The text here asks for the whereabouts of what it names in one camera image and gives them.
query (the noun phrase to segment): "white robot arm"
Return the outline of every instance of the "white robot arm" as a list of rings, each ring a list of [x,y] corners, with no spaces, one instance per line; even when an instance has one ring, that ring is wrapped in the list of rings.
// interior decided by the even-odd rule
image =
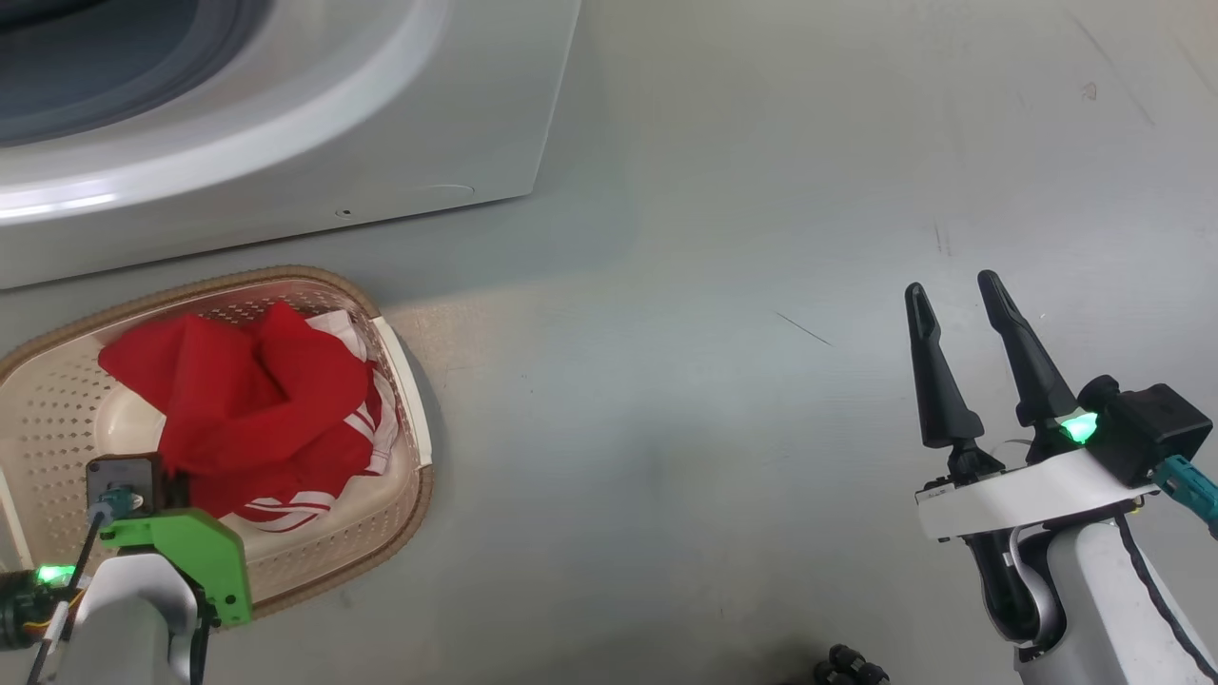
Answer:
[[[968,545],[1026,685],[1218,683],[1124,519],[1162,491],[1218,530],[1218,488],[1191,466],[1213,424],[1167,385],[1122,392],[1100,377],[1075,400],[998,274],[978,283],[1011,361],[1016,416],[1035,433],[1019,468],[977,446],[982,422],[948,368],[924,289],[910,285],[922,441],[951,447],[949,475],[916,495],[923,530]]]

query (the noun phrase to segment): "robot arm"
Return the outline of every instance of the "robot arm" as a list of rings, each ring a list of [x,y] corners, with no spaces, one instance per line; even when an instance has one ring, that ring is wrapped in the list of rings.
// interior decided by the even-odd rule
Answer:
[[[1075,401],[998,274],[978,283],[1011,362],[1016,417],[1034,435],[1021,467],[977,446],[982,422],[943,356],[924,289],[910,285],[922,442],[951,447],[948,475],[916,495],[923,530],[968,546],[990,620],[1028,685],[1218,683],[1124,522],[1162,490],[1218,528],[1218,489],[1190,463],[1212,423],[1166,385],[1121,392],[1101,377]]]
[[[85,481],[90,528],[80,559],[68,567],[72,579],[62,587],[40,583],[39,572],[0,579],[0,614],[9,619],[2,646],[32,646],[28,630],[54,611],[28,685],[40,681],[56,651],[62,685],[200,685],[211,631],[252,618],[241,539],[184,506],[157,455],[94,460]],[[83,591],[77,583],[95,535],[118,556],[104,561]]]

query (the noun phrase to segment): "washing machine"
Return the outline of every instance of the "washing machine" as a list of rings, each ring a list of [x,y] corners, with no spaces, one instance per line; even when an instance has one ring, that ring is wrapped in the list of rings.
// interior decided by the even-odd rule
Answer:
[[[0,288],[525,195],[579,10],[0,1]]]

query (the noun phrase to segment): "cable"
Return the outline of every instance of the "cable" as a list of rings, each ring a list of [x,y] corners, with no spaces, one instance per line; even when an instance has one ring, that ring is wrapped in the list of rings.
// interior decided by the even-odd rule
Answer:
[[[84,575],[84,564],[89,563],[89,553],[93,551],[93,540],[97,536],[97,529],[101,528],[104,518],[105,514],[97,512],[93,516],[93,520],[89,522],[89,533],[85,534],[84,546],[80,547],[80,558],[77,559],[76,569],[72,570],[72,580],[68,581],[67,586],[68,592],[79,592],[80,590],[79,585],[80,577]],[[58,606],[55,607],[55,616],[51,617],[46,633],[43,634],[43,644],[38,646],[38,656],[34,657],[34,665],[29,668],[29,678],[26,679],[26,685],[38,684],[38,678],[43,674],[43,664],[46,663],[46,655],[51,652],[60,640],[66,640],[68,635],[72,634],[72,622],[68,620],[69,608],[69,602],[60,602]],[[58,623],[56,623],[56,618],[61,616],[62,618]]]
[[[74,609],[76,606],[80,602],[80,597],[84,597],[84,590],[77,591],[76,597],[72,597],[72,603],[68,605],[68,608]],[[34,623],[32,620],[27,620],[21,626],[24,628],[26,630],[45,630],[46,626],[50,624],[51,619],[46,619],[41,623]]]
[[[38,646],[38,656],[34,657],[34,665],[29,669],[29,678],[26,679],[26,685],[38,685],[38,676],[43,674],[43,664],[46,663],[46,653],[51,648],[51,642],[43,640]]]
[[[1129,530],[1129,522],[1125,520],[1125,514],[1117,508],[1114,518],[1117,519],[1117,528],[1121,530],[1121,542],[1124,544],[1125,551],[1129,552],[1129,561],[1134,564],[1134,573],[1138,574],[1138,580],[1141,580],[1142,585],[1146,586],[1146,592],[1150,595],[1150,603],[1155,605],[1158,616],[1163,617],[1163,620],[1167,622],[1168,628],[1172,629],[1172,635],[1175,636],[1175,641],[1180,644],[1180,648],[1196,662],[1197,669],[1212,683],[1218,684],[1218,672],[1206,662],[1206,657],[1201,653],[1201,650],[1192,644],[1189,634],[1185,633],[1184,626],[1180,625],[1180,622],[1172,613],[1172,608],[1167,606],[1167,601],[1163,600],[1163,595],[1155,585],[1150,568],[1146,567],[1146,559],[1142,558],[1141,550],[1134,542],[1134,534]]]
[[[72,580],[68,581],[68,590],[78,590],[77,585],[80,583],[80,577],[84,574],[84,564],[89,563],[89,553],[93,551],[93,539],[97,536],[97,529],[101,528],[104,518],[106,518],[106,514],[97,512],[93,514],[93,520],[89,522],[89,533],[84,536],[84,547],[80,548],[80,557],[77,559],[77,567],[72,569]]]

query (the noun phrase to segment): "green led light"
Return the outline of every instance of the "green led light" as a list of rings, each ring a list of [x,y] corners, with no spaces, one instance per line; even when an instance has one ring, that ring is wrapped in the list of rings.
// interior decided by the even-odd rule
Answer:
[[[38,567],[38,581],[44,585],[67,583],[72,579],[74,566],[40,566]]]
[[[1095,433],[1095,421],[1100,418],[1095,414],[1088,413],[1083,416],[1077,416],[1072,419],[1062,422],[1062,428],[1069,434],[1069,439],[1078,442],[1079,445],[1085,445],[1091,434]]]

